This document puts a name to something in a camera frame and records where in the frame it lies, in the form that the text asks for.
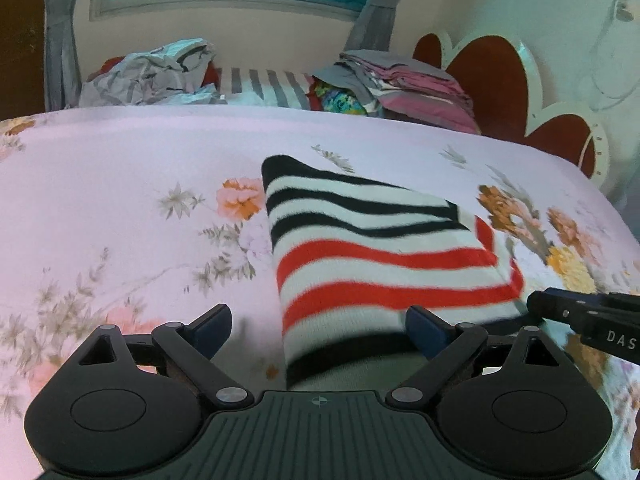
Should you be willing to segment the right hand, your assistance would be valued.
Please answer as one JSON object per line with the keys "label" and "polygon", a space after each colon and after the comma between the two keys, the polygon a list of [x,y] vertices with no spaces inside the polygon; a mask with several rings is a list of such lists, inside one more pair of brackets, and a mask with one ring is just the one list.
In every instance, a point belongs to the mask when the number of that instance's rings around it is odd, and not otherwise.
{"label": "right hand", "polygon": [[640,413],[636,417],[636,431],[632,438],[632,445],[629,452],[630,468],[633,470],[640,469]]}

